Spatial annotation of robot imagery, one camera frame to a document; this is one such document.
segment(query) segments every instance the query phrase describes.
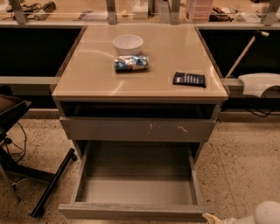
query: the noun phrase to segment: speckled floor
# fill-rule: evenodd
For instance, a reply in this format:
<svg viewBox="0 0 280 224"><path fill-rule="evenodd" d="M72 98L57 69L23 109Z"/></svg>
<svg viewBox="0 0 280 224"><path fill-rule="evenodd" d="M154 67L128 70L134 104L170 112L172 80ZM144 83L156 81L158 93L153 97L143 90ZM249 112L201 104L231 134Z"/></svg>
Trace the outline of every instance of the speckled floor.
<svg viewBox="0 0 280 224"><path fill-rule="evenodd" d="M56 172L70 141L57 119L22 119L27 134L27 152L20 161L48 172ZM24 136L15 125L8 133L23 145ZM280 201L280 122L221 122L205 144L196 164L203 204L220 218L244 217L262 201ZM68 220L58 210L70 201L81 161L70 162L45 205L42 218L32 211L46 184L25 180L17 185L21 202L15 204L0 175L0 223L144 224L141 221Z"/></svg>

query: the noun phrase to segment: cabinet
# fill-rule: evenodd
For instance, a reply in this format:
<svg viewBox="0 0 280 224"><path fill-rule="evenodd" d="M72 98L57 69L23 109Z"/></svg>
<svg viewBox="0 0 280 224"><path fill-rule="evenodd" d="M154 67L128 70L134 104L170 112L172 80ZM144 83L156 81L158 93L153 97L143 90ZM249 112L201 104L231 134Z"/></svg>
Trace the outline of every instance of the cabinet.
<svg viewBox="0 0 280 224"><path fill-rule="evenodd" d="M122 34L143 38L147 71L115 72ZM176 71L206 88L172 85ZM66 217L204 220L195 162L228 94L192 25L88 25L52 97L82 160Z"/></svg>

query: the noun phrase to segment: drawer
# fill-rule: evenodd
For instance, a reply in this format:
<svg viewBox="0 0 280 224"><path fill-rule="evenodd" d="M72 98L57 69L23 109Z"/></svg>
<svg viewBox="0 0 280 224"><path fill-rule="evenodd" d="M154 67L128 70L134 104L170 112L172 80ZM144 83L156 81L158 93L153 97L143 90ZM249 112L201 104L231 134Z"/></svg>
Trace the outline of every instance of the drawer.
<svg viewBox="0 0 280 224"><path fill-rule="evenodd" d="M69 219L205 221L186 143L88 142Z"/></svg>
<svg viewBox="0 0 280 224"><path fill-rule="evenodd" d="M206 142L215 120L61 117L60 122L71 140Z"/></svg>

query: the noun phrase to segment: bowl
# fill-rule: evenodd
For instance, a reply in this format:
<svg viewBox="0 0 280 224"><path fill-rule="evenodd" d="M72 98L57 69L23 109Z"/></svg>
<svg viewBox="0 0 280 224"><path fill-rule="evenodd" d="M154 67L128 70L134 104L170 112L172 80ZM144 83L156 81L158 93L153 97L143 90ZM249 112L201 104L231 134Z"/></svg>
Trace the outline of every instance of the bowl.
<svg viewBox="0 0 280 224"><path fill-rule="evenodd" d="M139 55L143 39L136 35L122 35L113 40L113 45L120 56Z"/></svg>

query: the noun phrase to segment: floor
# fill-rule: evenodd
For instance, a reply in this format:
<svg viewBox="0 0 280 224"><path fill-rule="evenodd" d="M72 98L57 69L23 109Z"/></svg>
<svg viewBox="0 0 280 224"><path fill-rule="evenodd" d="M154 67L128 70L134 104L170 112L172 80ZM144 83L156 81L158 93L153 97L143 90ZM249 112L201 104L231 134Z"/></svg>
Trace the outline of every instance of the floor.
<svg viewBox="0 0 280 224"><path fill-rule="evenodd" d="M280 120L278 122L218 122L196 164L203 204L220 219L251 215L262 201L280 201ZM56 172L72 144L58 119L22 119L27 151L19 162L47 172ZM19 146L24 134L18 125L8 133ZM58 210L68 203L81 161L70 162L45 205L42 218L28 214L46 184L25 180L17 184L21 202L15 204L0 176L0 223L144 224L143 221L68 220Z"/></svg>

